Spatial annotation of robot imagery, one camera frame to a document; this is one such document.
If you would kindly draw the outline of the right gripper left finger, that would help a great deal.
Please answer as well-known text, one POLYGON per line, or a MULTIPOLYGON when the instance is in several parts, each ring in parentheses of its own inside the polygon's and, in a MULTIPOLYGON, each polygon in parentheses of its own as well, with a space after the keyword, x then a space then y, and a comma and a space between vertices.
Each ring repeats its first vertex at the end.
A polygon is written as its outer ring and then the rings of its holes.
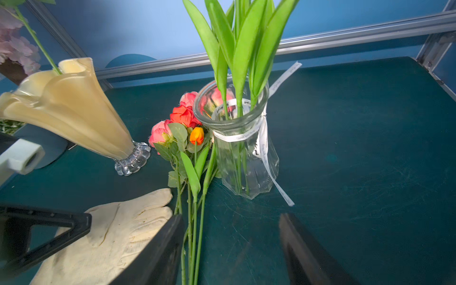
POLYGON ((174 285, 184 240, 182 215, 172 216, 113 285, 174 285))

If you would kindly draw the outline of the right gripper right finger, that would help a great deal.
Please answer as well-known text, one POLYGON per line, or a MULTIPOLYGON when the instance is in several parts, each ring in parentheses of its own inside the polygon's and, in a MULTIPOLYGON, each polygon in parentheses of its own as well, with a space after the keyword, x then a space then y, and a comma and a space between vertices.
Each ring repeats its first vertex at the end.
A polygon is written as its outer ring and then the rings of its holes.
POLYGON ((292 213, 279 220, 280 241, 291 285, 358 285, 292 213))

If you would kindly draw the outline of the beige work glove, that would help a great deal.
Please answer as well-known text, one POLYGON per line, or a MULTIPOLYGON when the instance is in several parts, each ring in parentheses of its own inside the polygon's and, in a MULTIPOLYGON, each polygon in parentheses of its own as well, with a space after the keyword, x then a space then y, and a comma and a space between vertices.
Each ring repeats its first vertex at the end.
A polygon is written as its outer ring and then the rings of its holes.
POLYGON ((88 209, 89 234, 42 262, 33 285, 108 285, 172 217, 168 188, 88 209))

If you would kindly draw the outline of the small green potted plant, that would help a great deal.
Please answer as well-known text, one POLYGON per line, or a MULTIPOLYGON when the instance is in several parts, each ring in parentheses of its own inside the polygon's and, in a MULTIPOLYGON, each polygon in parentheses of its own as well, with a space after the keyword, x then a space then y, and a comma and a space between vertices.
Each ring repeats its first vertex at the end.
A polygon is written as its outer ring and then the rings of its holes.
POLYGON ((74 146, 46 129, 26 124, 13 135, 1 133, 1 166, 25 175, 51 165, 74 146))

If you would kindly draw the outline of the yellow fluted glass vase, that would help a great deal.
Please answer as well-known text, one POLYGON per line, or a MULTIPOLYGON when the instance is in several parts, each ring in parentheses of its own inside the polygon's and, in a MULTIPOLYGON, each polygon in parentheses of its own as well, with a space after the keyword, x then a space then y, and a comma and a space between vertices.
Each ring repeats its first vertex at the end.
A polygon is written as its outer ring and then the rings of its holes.
POLYGON ((91 58, 61 61, 28 76, 1 95, 1 118, 25 122, 113 159, 121 176, 138 172, 150 157, 145 142, 135 142, 103 92, 91 58))

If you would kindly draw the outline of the orange yellow tulip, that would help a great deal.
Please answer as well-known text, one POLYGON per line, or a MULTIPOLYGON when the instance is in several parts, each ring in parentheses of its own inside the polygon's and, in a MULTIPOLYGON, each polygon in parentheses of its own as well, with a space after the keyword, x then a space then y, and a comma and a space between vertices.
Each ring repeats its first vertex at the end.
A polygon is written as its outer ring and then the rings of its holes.
POLYGON ((184 167, 188 193, 188 278, 197 285, 203 247, 205 200, 216 171, 216 150, 203 127, 195 127, 187 137, 184 152, 179 152, 179 164, 184 167))

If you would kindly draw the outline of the red rose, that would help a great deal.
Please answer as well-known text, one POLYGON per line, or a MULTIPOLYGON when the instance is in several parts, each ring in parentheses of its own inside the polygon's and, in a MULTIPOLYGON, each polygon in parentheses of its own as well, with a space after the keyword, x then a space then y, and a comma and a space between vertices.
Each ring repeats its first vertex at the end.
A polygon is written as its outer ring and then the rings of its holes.
POLYGON ((195 117, 192 108, 182 104, 179 107, 173 108, 173 111, 170 114, 170 120, 173 123, 183 124, 187 128, 195 128, 202 125, 195 117))

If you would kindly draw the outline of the pink rose back left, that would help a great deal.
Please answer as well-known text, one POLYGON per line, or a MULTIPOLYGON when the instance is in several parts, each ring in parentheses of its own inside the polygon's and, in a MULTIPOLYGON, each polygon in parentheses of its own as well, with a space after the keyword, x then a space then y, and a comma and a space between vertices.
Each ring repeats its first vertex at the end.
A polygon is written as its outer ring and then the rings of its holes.
POLYGON ((196 91, 185 93, 180 98, 179 103, 180 103, 180 105, 183 105, 186 108, 193 108, 197 96, 198 96, 198 93, 196 91))

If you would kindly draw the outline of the clear glass ribbon vase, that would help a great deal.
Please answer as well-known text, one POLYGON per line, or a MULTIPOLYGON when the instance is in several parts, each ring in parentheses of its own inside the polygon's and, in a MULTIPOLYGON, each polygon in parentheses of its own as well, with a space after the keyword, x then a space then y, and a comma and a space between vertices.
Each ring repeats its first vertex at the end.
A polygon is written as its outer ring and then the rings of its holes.
POLYGON ((227 109, 215 100, 218 92, 215 81, 200 90, 194 113, 213 135, 222 183, 235 195, 252 200, 275 187, 286 204, 294 206, 277 182, 279 158, 268 136, 267 103, 300 66, 299 62, 294 63, 273 85, 266 85, 256 104, 243 98, 240 118, 236 99, 228 100, 227 109))

